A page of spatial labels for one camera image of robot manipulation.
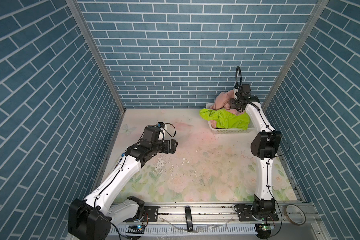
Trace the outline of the lime green shorts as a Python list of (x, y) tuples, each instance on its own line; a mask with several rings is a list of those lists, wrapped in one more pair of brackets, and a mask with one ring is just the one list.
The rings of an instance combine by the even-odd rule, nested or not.
[(213, 129), (247, 130), (251, 121), (247, 113), (235, 115), (225, 109), (201, 109), (199, 115), (208, 121)]

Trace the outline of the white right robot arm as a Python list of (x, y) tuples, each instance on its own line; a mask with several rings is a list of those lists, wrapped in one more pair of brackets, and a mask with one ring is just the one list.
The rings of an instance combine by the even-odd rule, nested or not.
[(230, 106), (249, 115), (251, 123), (258, 131), (251, 143), (251, 153), (257, 159), (257, 189), (254, 193), (252, 216), (262, 221), (267, 218), (277, 221), (278, 204), (273, 196), (272, 169), (274, 158), (282, 139), (282, 133), (271, 126), (262, 109), (258, 97), (251, 94), (249, 85), (236, 83)]

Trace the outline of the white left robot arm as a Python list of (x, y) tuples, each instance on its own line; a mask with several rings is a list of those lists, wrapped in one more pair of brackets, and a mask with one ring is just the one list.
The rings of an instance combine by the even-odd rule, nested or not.
[(145, 127), (137, 143), (121, 155), (110, 175), (84, 199), (75, 199), (68, 210), (68, 232), (80, 240), (104, 240), (124, 221), (141, 222), (136, 230), (143, 232), (149, 221), (155, 221), (146, 212), (145, 202), (130, 196), (114, 205), (114, 200), (129, 180), (157, 154), (174, 154), (178, 146), (175, 139), (167, 140), (170, 123), (158, 122)]

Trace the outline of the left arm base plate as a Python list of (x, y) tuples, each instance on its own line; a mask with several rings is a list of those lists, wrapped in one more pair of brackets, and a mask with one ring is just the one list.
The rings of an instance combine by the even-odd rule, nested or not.
[(138, 209), (138, 221), (155, 223), (158, 220), (159, 206), (144, 206)]

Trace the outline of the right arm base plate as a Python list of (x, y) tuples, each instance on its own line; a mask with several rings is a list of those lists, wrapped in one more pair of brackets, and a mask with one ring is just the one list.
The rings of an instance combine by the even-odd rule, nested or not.
[(255, 207), (254, 210), (252, 205), (245, 204), (234, 205), (233, 210), (237, 213), (240, 222), (264, 222), (265, 220), (276, 222), (279, 220), (278, 212), (276, 210), (258, 210), (257, 207)]

